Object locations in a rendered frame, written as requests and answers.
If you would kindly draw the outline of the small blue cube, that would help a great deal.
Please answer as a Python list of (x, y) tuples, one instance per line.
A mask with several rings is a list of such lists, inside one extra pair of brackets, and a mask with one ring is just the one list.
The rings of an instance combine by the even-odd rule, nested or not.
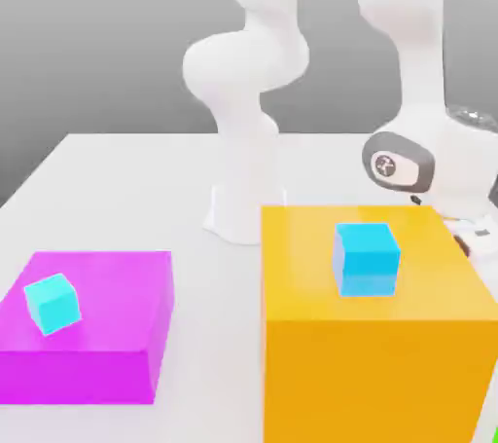
[(332, 269), (341, 297), (395, 294), (401, 249), (386, 223), (337, 223)]

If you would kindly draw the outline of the small cyan cube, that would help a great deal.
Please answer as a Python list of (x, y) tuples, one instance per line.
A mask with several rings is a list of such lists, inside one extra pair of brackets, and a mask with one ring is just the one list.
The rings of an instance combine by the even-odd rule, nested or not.
[(30, 316), (43, 336), (82, 319), (76, 289), (62, 273), (30, 283), (23, 292)]

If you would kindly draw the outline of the large magenta box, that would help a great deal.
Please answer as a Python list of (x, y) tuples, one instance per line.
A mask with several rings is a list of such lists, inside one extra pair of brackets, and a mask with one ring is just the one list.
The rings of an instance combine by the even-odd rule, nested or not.
[[(24, 288), (63, 274), (82, 318), (45, 336)], [(168, 251), (38, 251), (0, 301), (0, 404), (151, 404), (174, 309)]]

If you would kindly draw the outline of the large orange box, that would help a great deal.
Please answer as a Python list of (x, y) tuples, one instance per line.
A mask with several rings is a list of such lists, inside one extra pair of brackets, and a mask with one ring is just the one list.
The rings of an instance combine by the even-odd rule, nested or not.
[[(391, 297), (338, 294), (338, 223), (385, 222)], [(498, 361), (498, 302), (423, 206), (262, 211), (264, 443), (471, 443)]]

